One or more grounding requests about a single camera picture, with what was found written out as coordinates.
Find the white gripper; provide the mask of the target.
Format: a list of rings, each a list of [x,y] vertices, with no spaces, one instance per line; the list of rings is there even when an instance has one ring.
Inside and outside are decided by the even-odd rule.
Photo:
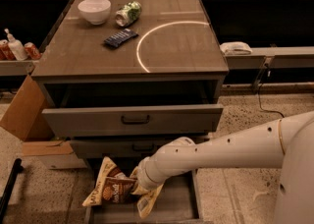
[[[137,166],[137,181],[131,194],[142,196],[164,184],[171,177],[184,174],[193,169],[188,162],[161,156],[146,157]]]

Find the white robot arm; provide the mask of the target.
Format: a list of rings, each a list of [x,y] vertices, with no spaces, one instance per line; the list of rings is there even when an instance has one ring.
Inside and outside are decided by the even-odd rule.
[[[196,144],[180,137],[137,166],[149,191],[199,168],[279,168],[274,224],[314,224],[314,112],[268,122]]]

